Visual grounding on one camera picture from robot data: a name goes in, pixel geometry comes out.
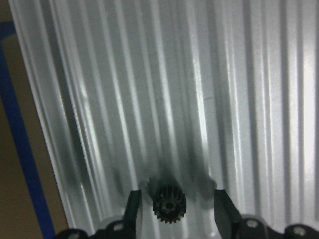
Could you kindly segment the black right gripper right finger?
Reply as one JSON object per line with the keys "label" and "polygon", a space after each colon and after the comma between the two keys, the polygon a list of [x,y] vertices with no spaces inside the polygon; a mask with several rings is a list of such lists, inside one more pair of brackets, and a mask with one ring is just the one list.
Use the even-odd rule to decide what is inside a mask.
{"label": "black right gripper right finger", "polygon": [[241,221],[241,214],[225,190],[215,189],[214,207],[217,224],[237,224]]}

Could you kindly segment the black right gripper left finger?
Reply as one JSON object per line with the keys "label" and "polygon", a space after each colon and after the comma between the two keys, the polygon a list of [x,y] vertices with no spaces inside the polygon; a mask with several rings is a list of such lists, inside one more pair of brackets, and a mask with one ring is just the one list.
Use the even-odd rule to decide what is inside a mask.
{"label": "black right gripper left finger", "polygon": [[136,223],[136,218],[141,202],[141,190],[132,190],[129,193],[123,220],[127,221],[130,224]]}

